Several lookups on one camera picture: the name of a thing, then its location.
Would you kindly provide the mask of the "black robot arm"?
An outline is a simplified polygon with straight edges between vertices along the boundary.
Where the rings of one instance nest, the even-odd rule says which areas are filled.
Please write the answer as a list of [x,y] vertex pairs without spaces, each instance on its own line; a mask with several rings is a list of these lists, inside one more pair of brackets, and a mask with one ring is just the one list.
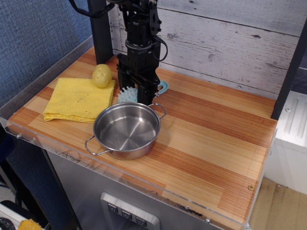
[[161,20],[155,0],[113,0],[123,14],[127,54],[118,54],[118,82],[121,91],[137,88],[137,102],[150,105],[158,95],[156,74],[162,59],[158,37]]

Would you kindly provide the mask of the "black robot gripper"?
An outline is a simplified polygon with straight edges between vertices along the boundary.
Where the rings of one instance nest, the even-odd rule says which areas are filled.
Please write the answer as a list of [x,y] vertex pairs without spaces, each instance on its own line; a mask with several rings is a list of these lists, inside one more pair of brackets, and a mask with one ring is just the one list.
[[128,48],[128,53],[118,54],[118,83],[120,90],[138,85],[137,102],[150,105],[158,96],[159,66],[161,45],[154,44],[147,50]]

